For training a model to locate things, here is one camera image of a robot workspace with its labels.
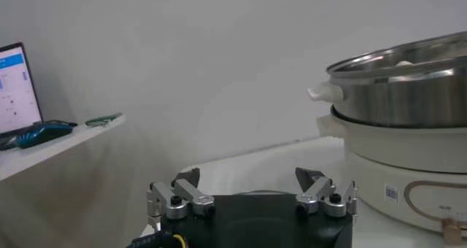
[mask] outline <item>small sticker label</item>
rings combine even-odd
[[[385,184],[385,201],[392,201],[398,204],[397,187]]]

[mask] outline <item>table surface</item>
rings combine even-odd
[[[121,116],[105,126],[93,128],[89,128],[83,124],[75,127],[71,134],[39,144],[35,147],[29,147],[24,150],[14,148],[0,151],[0,181],[115,128],[124,123],[125,120],[125,116]]]
[[[295,168],[322,171],[339,184],[346,178],[344,143],[331,137],[292,144],[235,158],[202,163],[199,190],[225,195],[251,190],[281,190],[300,193]],[[443,247],[440,233],[423,230],[385,216],[364,202],[358,203],[354,247]],[[152,233],[150,226],[143,235]]]

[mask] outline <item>pot handle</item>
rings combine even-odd
[[[316,124],[321,137],[332,136],[343,139],[347,135],[345,125],[337,122],[332,115],[317,118]]]
[[[326,101],[335,104],[344,100],[341,87],[329,82],[322,82],[314,89],[309,88],[308,94],[312,101]]]

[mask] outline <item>white wall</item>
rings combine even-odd
[[[149,181],[315,135],[328,106],[305,90],[327,65],[466,29],[466,2],[0,0],[0,45],[25,42],[46,118],[128,116],[0,185],[4,246],[123,246]]]

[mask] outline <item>computer mouse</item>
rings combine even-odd
[[[42,123],[31,126],[22,134],[16,136],[16,145],[20,148],[33,147],[52,139],[70,134],[73,127],[68,124]]]

